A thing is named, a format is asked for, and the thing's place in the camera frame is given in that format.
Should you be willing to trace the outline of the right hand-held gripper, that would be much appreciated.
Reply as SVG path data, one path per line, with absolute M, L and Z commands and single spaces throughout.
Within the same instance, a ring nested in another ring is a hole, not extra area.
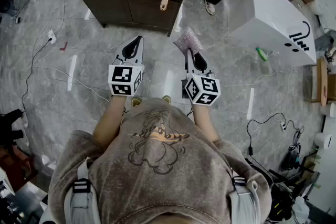
M 184 98 L 191 104 L 212 105 L 220 97 L 219 80 L 209 73 L 208 60 L 202 52 L 193 55 L 190 48 L 186 50 L 185 71 Z M 198 71 L 208 74 L 195 74 Z

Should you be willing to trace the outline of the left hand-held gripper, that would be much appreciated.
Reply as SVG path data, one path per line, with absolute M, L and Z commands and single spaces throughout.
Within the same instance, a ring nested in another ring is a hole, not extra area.
M 112 95 L 135 95 L 143 79 L 143 48 L 143 37 L 136 36 L 117 49 L 116 59 L 109 65 L 108 73 L 108 85 Z

